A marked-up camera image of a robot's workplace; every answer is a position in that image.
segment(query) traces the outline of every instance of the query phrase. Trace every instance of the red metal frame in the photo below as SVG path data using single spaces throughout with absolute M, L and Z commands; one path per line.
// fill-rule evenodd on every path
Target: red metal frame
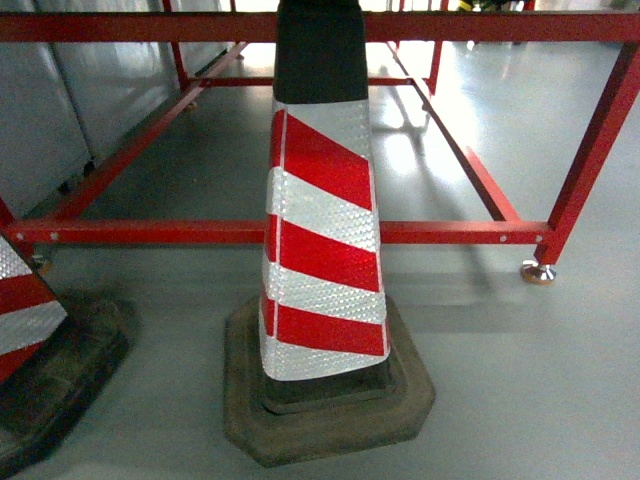
M 167 13 L 172 13 L 173 7 L 171 6 L 171 0 L 162 0 L 162 9 Z M 184 60 L 182 59 L 182 52 L 180 51 L 180 43 L 171 42 L 171 51 L 173 52 L 173 61 L 176 64 L 180 91 L 184 92 L 189 86 L 189 73 L 187 73 L 187 70 L 184 67 Z
M 165 9 L 169 2 L 164 2 Z M 495 221 L 382 222 L 384 243 L 534 244 L 540 263 L 557 263 L 597 175 L 640 91 L 640 15 L 620 13 L 465 14 L 449 12 L 369 13 L 368 41 L 435 41 L 429 79 L 411 73 L 389 45 L 405 78 L 373 78 L 372 85 L 412 85 L 442 131 Z M 469 147 L 456 143 L 435 106 L 441 43 L 476 41 L 625 42 L 596 112 L 548 221 L 523 221 Z M 234 41 L 236 45 L 202 77 L 186 78 L 182 97 L 131 145 L 106 160 L 54 212 L 40 220 L 3 215 L 1 228 L 21 243 L 262 243 L 262 220 L 79 220 L 82 211 L 146 148 L 204 88 L 271 85 L 272 78 L 214 78 L 248 41 L 275 40 L 272 13 L 0 14 L 0 41 Z

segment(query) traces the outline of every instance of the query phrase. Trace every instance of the leveling foot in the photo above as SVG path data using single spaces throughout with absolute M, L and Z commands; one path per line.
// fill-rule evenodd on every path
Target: leveling foot
M 536 285 L 551 285 L 556 279 L 556 271 L 551 268 L 551 265 L 541 265 L 534 260 L 522 262 L 520 275 L 525 282 Z

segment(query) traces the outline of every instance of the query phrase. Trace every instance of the rubber cone base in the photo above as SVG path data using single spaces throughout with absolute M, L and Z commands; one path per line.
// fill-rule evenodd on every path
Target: rubber cone base
M 128 349 L 115 305 L 62 298 L 69 317 L 0 386 L 0 479 L 62 440 Z
M 264 406 L 258 299 L 228 320 L 225 331 L 224 429 L 227 438 L 265 467 L 390 445 L 415 438 L 435 399 L 429 374 L 400 314 L 387 297 L 394 387 L 363 401 L 329 399 L 312 410 L 279 415 Z

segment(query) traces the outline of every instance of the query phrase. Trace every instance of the gray floor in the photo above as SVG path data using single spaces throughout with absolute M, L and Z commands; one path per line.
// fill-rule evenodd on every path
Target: gray floor
M 415 58 L 424 46 L 407 45 Z M 391 59 L 370 48 L 370 68 Z M 249 74 L 268 71 L 251 46 Z M 439 99 L 527 219 L 548 214 L 617 55 L 605 44 L 446 44 Z M 219 89 L 183 114 L 91 218 L 260 218 L 271 92 Z M 383 219 L 488 219 L 407 88 L 372 88 Z M 549 288 L 531 247 L 385 246 L 437 390 L 415 441 L 272 470 L 222 434 L 224 319 L 260 288 L 258 246 L 59 248 L 47 279 L 118 301 L 135 346 L 50 459 L 20 479 L 640 478 L 640 105 Z

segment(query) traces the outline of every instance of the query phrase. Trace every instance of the traffic cone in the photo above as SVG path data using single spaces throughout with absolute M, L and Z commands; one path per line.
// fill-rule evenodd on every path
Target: traffic cone
M 113 305 L 64 303 L 0 235 L 0 478 L 60 442 L 127 349 Z
M 263 292 L 225 336 L 225 432 L 265 466 L 413 438 L 434 399 L 382 282 L 357 0 L 280 2 L 274 96 Z

